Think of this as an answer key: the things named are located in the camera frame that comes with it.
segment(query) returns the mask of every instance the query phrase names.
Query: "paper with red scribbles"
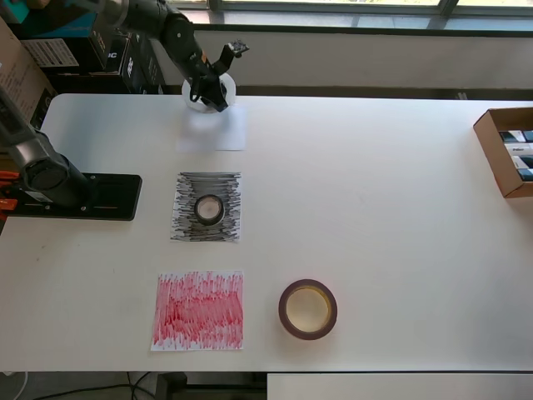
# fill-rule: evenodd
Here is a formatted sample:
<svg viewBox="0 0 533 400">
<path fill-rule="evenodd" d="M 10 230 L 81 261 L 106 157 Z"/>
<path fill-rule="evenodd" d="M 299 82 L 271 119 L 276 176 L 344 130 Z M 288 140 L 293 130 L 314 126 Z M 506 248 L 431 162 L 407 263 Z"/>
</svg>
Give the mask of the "paper with red scribbles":
<svg viewBox="0 0 533 400">
<path fill-rule="evenodd" d="M 243 279 L 239 271 L 159 275 L 152 350 L 242 349 Z"/>
</svg>

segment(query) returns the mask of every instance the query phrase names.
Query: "black mounting plate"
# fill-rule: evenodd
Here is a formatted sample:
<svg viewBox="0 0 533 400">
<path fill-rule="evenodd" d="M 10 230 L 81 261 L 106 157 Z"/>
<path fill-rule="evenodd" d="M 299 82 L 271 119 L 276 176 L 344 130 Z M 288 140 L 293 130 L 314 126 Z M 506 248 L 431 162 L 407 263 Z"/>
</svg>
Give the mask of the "black mounting plate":
<svg viewBox="0 0 533 400">
<path fill-rule="evenodd" d="M 84 173 L 83 175 L 90 182 L 93 195 L 81 207 L 64 208 L 47 202 L 39 202 L 20 189 L 8 194 L 9 198 L 17 199 L 18 203 L 13 211 L 5 213 L 14 217 L 133 220 L 141 192 L 141 177 L 112 173 Z"/>
</svg>

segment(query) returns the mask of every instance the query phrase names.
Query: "brown tape roll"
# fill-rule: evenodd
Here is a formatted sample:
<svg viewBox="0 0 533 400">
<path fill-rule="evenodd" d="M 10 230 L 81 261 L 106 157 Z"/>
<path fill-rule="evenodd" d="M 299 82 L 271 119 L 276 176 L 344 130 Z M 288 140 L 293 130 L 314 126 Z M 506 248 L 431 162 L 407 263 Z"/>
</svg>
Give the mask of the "brown tape roll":
<svg viewBox="0 0 533 400">
<path fill-rule="evenodd" d="M 318 329 L 302 330 L 296 327 L 295 323 L 291 321 L 291 318 L 288 315 L 287 304 L 289 303 L 289 299 L 293 294 L 302 289 L 309 289 L 320 294 L 326 302 L 327 315 Z M 294 282 L 285 289 L 280 298 L 278 312 L 280 314 L 281 324 L 291 335 L 303 340 L 316 340 L 325 337 L 335 326 L 337 315 L 336 300 L 330 289 L 322 283 L 313 279 L 302 279 Z"/>
</svg>

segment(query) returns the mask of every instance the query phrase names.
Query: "black tape roll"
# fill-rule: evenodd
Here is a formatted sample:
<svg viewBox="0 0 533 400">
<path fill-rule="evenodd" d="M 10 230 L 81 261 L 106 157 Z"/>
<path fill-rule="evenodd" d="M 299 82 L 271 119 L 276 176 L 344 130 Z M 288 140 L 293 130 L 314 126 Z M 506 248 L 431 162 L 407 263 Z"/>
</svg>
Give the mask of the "black tape roll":
<svg viewBox="0 0 533 400">
<path fill-rule="evenodd" d="M 218 208 L 217 215 L 213 217 L 206 217 L 202 215 L 200 208 L 201 208 L 202 203 L 204 202 L 211 202 L 212 204 L 216 205 L 216 207 Z M 215 225 L 224 218 L 224 203 L 218 196 L 215 196 L 212 194 L 202 196 L 194 204 L 194 214 L 196 215 L 198 222 L 201 223 L 202 225 L 206 225 L 206 226 Z"/>
<path fill-rule="evenodd" d="M 322 326 L 312 332 L 302 331 L 301 329 L 294 326 L 290 318 L 287 315 L 286 306 L 289 300 L 289 297 L 292 296 L 296 291 L 301 289 L 311 289 L 319 293 L 322 298 L 325 300 L 327 305 L 327 316 L 325 322 Z M 278 307 L 278 312 L 280 314 L 281 325 L 292 335 L 303 340 L 316 340 L 325 337 L 335 326 L 336 316 L 337 316 L 337 307 L 336 300 L 333 297 L 330 289 L 324 286 L 322 283 L 315 281 L 313 279 L 302 279 L 291 284 L 280 298 L 280 303 Z"/>
</svg>

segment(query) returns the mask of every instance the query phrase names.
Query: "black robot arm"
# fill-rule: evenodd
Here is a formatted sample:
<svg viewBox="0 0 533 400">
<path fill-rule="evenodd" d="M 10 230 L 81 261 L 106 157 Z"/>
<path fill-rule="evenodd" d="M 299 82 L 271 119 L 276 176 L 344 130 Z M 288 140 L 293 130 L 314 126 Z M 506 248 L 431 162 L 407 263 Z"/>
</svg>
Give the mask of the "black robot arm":
<svg viewBox="0 0 533 400">
<path fill-rule="evenodd" d="M 239 41 L 222 49 L 211 64 L 194 38 L 192 23 L 162 0 L 77 0 L 103 13 L 121 30 L 161 42 L 191 85 L 191 100 L 222 112 L 228 107 L 220 76 L 248 47 Z M 80 173 L 53 149 L 46 135 L 24 122 L 0 90 L 0 145 L 21 170 L 23 183 L 8 195 L 18 201 L 11 215 L 52 218 L 130 220 L 135 215 L 141 179 L 134 175 Z"/>
<path fill-rule="evenodd" d="M 77 0 L 76 4 L 103 13 L 115 28 L 158 40 L 191 85 L 191 101 L 202 101 L 218 112 L 227 108 L 227 90 L 219 77 L 233 58 L 248 50 L 246 44 L 228 43 L 220 59 L 211 64 L 194 38 L 192 22 L 163 0 Z"/>
</svg>

